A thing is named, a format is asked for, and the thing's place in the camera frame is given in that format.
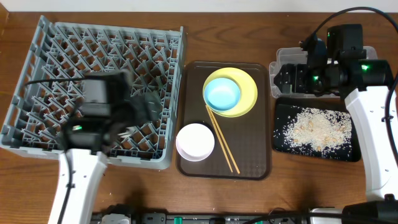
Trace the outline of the white cup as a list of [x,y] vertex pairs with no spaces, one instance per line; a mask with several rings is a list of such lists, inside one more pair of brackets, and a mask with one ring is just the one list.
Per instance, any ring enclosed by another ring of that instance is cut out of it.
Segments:
[[130,126],[126,128],[125,132],[119,133],[118,136],[121,138],[128,138],[129,136],[132,136],[136,131],[137,128],[135,126]]

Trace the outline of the wooden chopstick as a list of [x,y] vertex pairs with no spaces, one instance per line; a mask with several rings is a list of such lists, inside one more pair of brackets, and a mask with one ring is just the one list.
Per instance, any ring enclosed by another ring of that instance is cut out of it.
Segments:
[[227,141],[226,141],[226,139],[225,139],[225,137],[224,137],[224,134],[223,134],[221,128],[220,128],[220,131],[221,131],[221,138],[222,138],[222,140],[223,140],[224,148],[226,149],[226,153],[227,153],[228,159],[229,159],[229,161],[230,161],[230,163],[231,163],[231,166],[232,166],[233,169],[235,169],[235,171],[236,171],[238,174],[240,174],[241,172],[240,172],[240,170],[239,170],[239,167],[238,167],[238,165],[237,165],[237,163],[236,163],[236,161],[235,161],[235,159],[234,159],[234,156],[233,156],[233,154],[232,154],[232,152],[231,152],[231,149],[229,148],[229,145],[228,145],[228,143],[227,143]]
[[220,131],[220,128],[219,128],[219,126],[218,126],[218,123],[217,123],[217,121],[216,121],[216,119],[215,119],[215,116],[214,116],[212,110],[210,109],[210,107],[209,107],[208,105],[205,105],[205,107],[206,107],[208,116],[209,116],[210,119],[211,119],[211,123],[212,123],[212,125],[213,125],[213,127],[214,127],[214,130],[215,130],[217,139],[218,139],[219,144],[220,144],[220,146],[221,146],[221,150],[223,151],[224,158],[226,159],[227,165],[228,165],[228,167],[229,167],[231,173],[233,173],[233,168],[232,168],[231,163],[230,163],[230,161],[229,161],[229,159],[228,159],[228,156],[227,156],[227,153],[226,153],[226,149],[224,148],[223,140],[222,140],[222,138],[221,138],[221,131]]

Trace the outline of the light blue bowl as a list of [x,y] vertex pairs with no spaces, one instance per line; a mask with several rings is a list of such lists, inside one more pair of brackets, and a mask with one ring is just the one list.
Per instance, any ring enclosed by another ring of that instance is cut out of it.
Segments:
[[240,101],[241,89],[229,78],[216,78],[205,85],[203,92],[205,103],[215,111],[228,111]]

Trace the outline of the yellow round plate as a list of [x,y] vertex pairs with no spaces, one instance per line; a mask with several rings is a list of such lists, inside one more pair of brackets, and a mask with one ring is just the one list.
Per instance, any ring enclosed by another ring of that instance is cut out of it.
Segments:
[[203,92],[205,85],[216,78],[229,78],[236,82],[241,89],[241,98],[239,103],[231,110],[220,112],[212,109],[216,114],[227,118],[235,118],[248,113],[256,104],[258,92],[254,79],[245,71],[227,67],[216,70],[211,73],[203,84]]

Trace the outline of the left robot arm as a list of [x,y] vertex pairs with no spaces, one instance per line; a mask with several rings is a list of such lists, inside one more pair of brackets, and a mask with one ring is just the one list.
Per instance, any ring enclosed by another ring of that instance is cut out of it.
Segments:
[[91,72],[80,79],[83,102],[74,107],[59,135],[57,191],[49,223],[89,223],[108,152],[128,127],[157,121],[162,112],[159,94],[148,90],[131,95],[127,70]]

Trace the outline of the pink bowl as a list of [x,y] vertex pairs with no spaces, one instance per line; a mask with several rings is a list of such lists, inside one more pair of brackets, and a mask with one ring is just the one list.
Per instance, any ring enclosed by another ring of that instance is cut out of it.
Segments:
[[175,145],[177,152],[184,159],[198,162],[213,152],[215,137],[211,129],[204,124],[192,123],[178,132]]

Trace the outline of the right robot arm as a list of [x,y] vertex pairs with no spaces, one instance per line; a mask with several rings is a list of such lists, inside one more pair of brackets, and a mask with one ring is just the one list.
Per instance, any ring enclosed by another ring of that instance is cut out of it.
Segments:
[[325,42],[312,34],[300,46],[307,62],[282,65],[273,83],[285,95],[337,94],[344,101],[364,162],[367,201],[346,206],[343,214],[396,222],[397,79],[390,65],[367,58],[360,24],[331,27]]

